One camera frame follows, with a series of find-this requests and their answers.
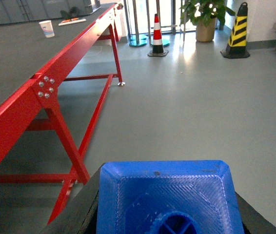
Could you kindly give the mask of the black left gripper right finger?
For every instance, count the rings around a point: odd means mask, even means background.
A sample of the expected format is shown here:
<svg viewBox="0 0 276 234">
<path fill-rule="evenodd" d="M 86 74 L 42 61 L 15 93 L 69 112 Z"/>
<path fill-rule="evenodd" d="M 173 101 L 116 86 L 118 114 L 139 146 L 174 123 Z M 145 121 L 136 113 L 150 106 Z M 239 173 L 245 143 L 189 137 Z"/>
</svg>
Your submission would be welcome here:
<svg viewBox="0 0 276 234">
<path fill-rule="evenodd" d="M 245 234 L 276 234 L 276 226 L 266 220 L 237 192 L 236 197 Z"/>
</svg>

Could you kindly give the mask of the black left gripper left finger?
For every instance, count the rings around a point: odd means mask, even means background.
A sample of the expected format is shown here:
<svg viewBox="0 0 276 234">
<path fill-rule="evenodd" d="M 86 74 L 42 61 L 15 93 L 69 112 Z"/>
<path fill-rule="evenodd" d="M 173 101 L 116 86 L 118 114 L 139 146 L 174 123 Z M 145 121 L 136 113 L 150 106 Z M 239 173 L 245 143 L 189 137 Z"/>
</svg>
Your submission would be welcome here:
<svg viewBox="0 0 276 234">
<path fill-rule="evenodd" d="M 42 234 L 95 234 L 99 205 L 97 170 L 75 198 L 42 231 Z"/>
</svg>

